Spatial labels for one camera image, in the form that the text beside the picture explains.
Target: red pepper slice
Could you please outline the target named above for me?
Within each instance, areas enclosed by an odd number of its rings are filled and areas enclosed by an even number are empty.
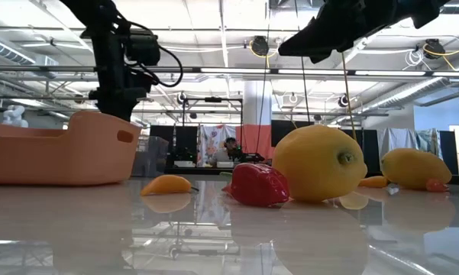
[[[237,165],[230,187],[226,186],[223,191],[244,205],[264,207],[289,200],[285,176],[265,164]]]

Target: plastic fruit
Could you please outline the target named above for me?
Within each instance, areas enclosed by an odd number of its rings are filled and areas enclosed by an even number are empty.
[[[287,178],[290,197],[303,202],[344,196],[367,174],[357,142],[323,125],[299,128],[285,136],[275,148],[273,167]]]
[[[362,179],[358,186],[370,187],[370,188],[383,188],[386,187],[389,182],[384,176],[371,176],[366,179]]]
[[[231,185],[222,190],[244,205],[266,207],[289,200],[286,178],[265,164],[238,164]]]
[[[426,190],[429,180],[447,184],[451,172],[434,154],[411,148],[390,151],[382,158],[382,173],[391,182],[407,189]]]
[[[150,194],[189,193],[192,184],[181,176],[162,175],[148,183],[142,190],[141,196]]]

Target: white cloth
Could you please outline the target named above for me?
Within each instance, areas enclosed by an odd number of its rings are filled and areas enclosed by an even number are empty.
[[[236,137],[236,127],[227,125],[201,125],[199,133],[197,167],[203,167],[204,164],[208,163],[212,155],[224,148],[226,138]]]
[[[416,148],[415,132],[411,129],[379,129],[379,159],[396,148]]]
[[[414,148],[435,154],[443,159],[439,131],[436,129],[414,131],[412,129],[379,129],[377,130],[379,159],[396,148]]]
[[[226,148],[219,149],[215,152],[212,157],[209,159],[208,163],[215,167],[217,162],[228,162],[232,161],[231,158],[228,156],[228,150]]]

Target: black cable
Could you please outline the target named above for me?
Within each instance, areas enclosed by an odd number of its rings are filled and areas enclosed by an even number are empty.
[[[297,8],[297,0],[294,0],[296,6],[296,17],[297,17],[297,30],[300,31],[299,26],[299,9]],[[305,84],[305,68],[304,68],[304,57],[300,57],[300,63],[302,64],[302,79],[304,80],[304,96],[305,96],[305,111],[307,112],[307,121],[311,124],[311,114],[309,114],[309,100],[307,99],[307,85]]]
[[[133,26],[139,27],[139,28],[141,28],[143,30],[146,30],[146,31],[149,31],[149,32],[152,33],[152,31],[149,28],[143,26],[142,24],[138,24],[136,22],[131,22],[131,21],[129,21],[129,23],[131,23],[131,25],[133,25]],[[174,84],[166,84],[163,81],[161,81],[157,76],[155,76],[153,72],[149,71],[148,68],[144,67],[143,70],[145,72],[149,73],[151,77],[156,78],[158,83],[161,84],[162,86],[165,86],[165,87],[168,87],[168,88],[173,88],[173,87],[177,86],[178,84],[180,84],[182,82],[182,79],[183,79],[183,65],[182,65],[182,62],[180,61],[180,59],[178,59],[178,57],[176,57],[175,54],[173,54],[169,50],[165,49],[163,46],[158,45],[158,47],[160,48],[160,50],[164,51],[165,53],[168,53],[178,63],[178,67],[180,68],[180,75],[178,77],[178,80],[175,81]]]
[[[271,19],[271,11],[268,12],[268,29],[267,29],[267,43],[270,40],[270,19]],[[267,64],[268,64],[268,53],[265,56],[265,67],[263,72],[263,96],[261,97],[261,109],[260,109],[260,122],[258,123],[258,139],[257,139],[257,149],[254,153],[258,153],[258,147],[260,145],[260,133],[261,133],[261,117],[263,116],[263,104],[265,103],[265,84],[267,83]]]
[[[183,66],[182,66],[182,62],[180,61],[180,59],[178,59],[178,57],[176,57],[175,54],[173,54],[172,52],[170,52],[169,50],[165,49],[163,46],[160,46],[158,45],[158,47],[164,51],[165,53],[168,53],[171,57],[173,57],[173,59],[178,63],[178,66],[180,68],[180,75],[178,77],[178,80],[175,81],[174,84],[166,84],[162,81],[160,81],[160,84],[165,86],[165,87],[168,87],[168,88],[172,88],[174,86],[177,86],[178,84],[180,84],[180,82],[182,82],[182,79],[183,79]]]

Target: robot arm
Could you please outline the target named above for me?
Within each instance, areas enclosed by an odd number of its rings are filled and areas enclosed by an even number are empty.
[[[142,25],[128,21],[111,0],[60,0],[85,26],[82,37],[92,39],[99,87],[91,91],[102,113],[131,120],[137,99],[145,98],[152,85],[173,87],[183,78],[181,62],[157,43],[157,36]],[[131,33],[131,26],[143,29]],[[160,61],[160,50],[166,51],[180,67],[174,84],[166,84],[148,67]],[[127,64],[124,57],[134,63]]]
[[[318,63],[333,50],[344,52],[353,42],[411,17],[416,28],[434,20],[450,0],[327,0],[307,27],[284,42],[279,54],[310,57]]]

